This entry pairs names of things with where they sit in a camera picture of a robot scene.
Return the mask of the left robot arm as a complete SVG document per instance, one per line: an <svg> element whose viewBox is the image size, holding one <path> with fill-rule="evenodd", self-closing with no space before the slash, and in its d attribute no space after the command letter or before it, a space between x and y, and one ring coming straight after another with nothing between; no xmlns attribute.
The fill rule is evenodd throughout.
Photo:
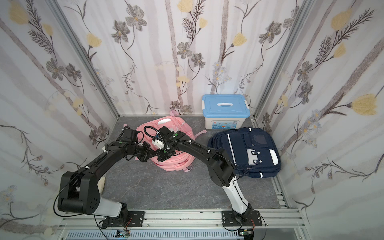
<svg viewBox="0 0 384 240"><path fill-rule="evenodd" d="M54 208L78 215L103 216L103 228L123 227L132 220L125 203L102 198L98 182L118 161L138 158L146 162L156 156L150 144L138 140L138 131L123 128L119 137L106 144L102 153L85 167L62 175Z"/></svg>

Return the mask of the pink backpack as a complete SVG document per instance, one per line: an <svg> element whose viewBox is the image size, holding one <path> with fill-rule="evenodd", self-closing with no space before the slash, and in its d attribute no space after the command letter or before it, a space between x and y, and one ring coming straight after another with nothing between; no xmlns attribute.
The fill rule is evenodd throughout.
<svg viewBox="0 0 384 240"><path fill-rule="evenodd" d="M147 136L144 133L145 126L151 126L155 129L160 129L161 127L167 127L170 131L177 132L181 131L188 135L192 140L196 140L201 134L205 134L207 131L203 130L196 134L193 133L192 128L180 117L174 115L175 111L170 111L170 116L163 117L157 120L153 120L147 123L144 123L136 128L137 131L141 131L144 134L144 141L149 143L151 149L158 150L158 146L152 140L151 137ZM152 157L150 160L158 167L162 168L167 172L171 171L181 171L189 172L192 169L192 163L195 157L187 153L181 153L176 151L176 156L172 156L170 159L159 162L158 157Z"/></svg>

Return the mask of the navy blue backpack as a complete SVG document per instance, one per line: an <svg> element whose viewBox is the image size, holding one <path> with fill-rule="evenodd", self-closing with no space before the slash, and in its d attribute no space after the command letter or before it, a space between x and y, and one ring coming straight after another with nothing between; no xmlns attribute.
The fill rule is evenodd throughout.
<svg viewBox="0 0 384 240"><path fill-rule="evenodd" d="M274 140L259 128L219 132L209 139L208 147L225 149L239 176L271 178L281 170L281 158Z"/></svg>

